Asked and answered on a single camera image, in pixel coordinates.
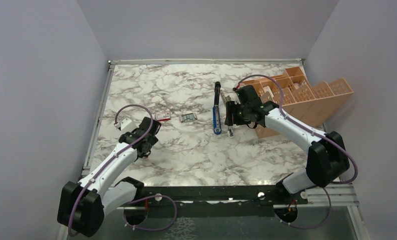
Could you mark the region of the blue stapler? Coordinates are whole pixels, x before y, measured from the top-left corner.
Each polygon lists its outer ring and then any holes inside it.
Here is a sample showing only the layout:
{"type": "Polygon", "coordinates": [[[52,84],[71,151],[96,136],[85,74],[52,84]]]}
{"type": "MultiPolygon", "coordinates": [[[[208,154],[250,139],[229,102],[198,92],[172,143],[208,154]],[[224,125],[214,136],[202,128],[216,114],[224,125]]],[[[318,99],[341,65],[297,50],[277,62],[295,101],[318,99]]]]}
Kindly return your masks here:
{"type": "Polygon", "coordinates": [[[214,86],[214,102],[212,108],[213,132],[216,135],[220,135],[222,133],[222,125],[221,125],[220,111],[219,111],[220,90],[221,90],[221,83],[219,81],[216,81],[214,86]]]}

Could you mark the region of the white tube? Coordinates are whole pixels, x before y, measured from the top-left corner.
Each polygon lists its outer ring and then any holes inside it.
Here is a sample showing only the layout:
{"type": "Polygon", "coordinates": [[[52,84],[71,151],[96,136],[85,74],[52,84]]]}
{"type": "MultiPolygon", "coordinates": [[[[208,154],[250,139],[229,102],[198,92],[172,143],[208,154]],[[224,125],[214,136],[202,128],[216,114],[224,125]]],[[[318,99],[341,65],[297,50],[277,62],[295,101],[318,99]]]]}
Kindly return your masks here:
{"type": "Polygon", "coordinates": [[[227,133],[228,133],[228,136],[229,136],[230,138],[233,138],[233,137],[234,137],[234,129],[233,129],[233,126],[228,126],[228,127],[227,127],[227,133]]]}

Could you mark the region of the red white staple box sleeve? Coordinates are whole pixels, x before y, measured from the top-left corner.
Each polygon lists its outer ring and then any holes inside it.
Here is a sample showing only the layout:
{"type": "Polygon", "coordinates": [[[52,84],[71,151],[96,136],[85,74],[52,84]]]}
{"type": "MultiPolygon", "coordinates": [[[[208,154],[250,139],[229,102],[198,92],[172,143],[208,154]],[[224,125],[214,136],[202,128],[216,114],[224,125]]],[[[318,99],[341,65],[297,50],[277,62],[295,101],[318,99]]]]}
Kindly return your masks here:
{"type": "Polygon", "coordinates": [[[155,119],[158,122],[169,121],[171,119],[171,114],[170,112],[157,112],[155,114],[155,119]]]}

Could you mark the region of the staple box tray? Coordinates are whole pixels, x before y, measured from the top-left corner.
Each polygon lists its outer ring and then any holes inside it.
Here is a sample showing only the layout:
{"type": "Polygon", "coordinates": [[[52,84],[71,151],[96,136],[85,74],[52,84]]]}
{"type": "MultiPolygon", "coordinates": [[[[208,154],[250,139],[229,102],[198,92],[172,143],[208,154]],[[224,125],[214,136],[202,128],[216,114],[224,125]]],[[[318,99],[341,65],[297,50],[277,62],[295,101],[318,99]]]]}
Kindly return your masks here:
{"type": "Polygon", "coordinates": [[[189,123],[189,122],[197,121],[198,117],[194,112],[183,113],[179,116],[179,120],[181,123],[189,123]]]}

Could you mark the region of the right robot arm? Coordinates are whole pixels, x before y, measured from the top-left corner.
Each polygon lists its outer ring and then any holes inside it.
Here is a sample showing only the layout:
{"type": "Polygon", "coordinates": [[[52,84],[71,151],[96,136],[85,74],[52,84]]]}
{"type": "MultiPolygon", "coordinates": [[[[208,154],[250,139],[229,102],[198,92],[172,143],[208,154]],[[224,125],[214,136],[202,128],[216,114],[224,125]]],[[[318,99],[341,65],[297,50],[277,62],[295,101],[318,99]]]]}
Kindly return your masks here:
{"type": "Polygon", "coordinates": [[[235,91],[239,102],[225,104],[225,124],[258,126],[272,129],[287,137],[307,155],[305,168],[280,180],[276,184],[275,198],[288,203],[295,194],[312,187],[326,187],[350,168],[342,136],[332,131],[326,133],[312,128],[287,114],[272,101],[262,102],[251,85],[235,91]]]}

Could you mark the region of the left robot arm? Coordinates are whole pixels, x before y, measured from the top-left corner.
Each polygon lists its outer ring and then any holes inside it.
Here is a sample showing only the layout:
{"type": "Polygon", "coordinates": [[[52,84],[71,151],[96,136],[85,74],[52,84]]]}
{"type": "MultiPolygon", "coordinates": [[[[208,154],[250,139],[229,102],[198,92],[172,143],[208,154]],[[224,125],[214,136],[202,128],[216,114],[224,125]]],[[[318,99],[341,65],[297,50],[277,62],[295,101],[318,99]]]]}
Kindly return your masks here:
{"type": "Polygon", "coordinates": [[[128,177],[115,187],[112,183],[130,164],[150,155],[152,146],[159,141],[156,135],[160,128],[159,121],[147,116],[139,126],[123,124],[123,133],[109,156],[89,175],[63,186],[57,222],[73,234],[92,237],[105,216],[120,205],[140,204],[144,198],[142,182],[128,177]]]}

